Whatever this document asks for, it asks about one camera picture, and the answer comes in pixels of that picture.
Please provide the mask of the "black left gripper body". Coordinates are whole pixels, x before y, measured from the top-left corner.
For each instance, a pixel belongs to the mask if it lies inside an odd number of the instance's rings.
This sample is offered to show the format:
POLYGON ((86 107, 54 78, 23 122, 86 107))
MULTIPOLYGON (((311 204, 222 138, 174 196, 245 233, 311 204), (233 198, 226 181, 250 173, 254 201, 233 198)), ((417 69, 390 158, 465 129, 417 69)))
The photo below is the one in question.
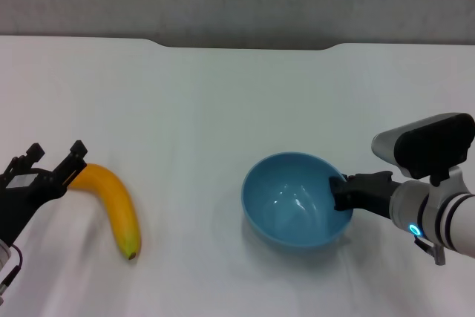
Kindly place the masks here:
POLYGON ((1 240, 14 243, 36 211, 67 191, 56 178, 40 174, 29 186, 1 189, 1 240))

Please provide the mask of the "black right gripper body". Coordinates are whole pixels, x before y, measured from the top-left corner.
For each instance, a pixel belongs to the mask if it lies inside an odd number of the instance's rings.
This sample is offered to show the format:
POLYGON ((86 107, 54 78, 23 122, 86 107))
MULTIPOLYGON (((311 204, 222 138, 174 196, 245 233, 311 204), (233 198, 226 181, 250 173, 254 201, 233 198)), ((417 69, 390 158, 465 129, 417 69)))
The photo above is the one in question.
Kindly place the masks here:
POLYGON ((391 197, 401 183, 392 180, 391 171, 355 174, 348 177, 348 203, 351 209, 363 209, 390 218, 391 197))

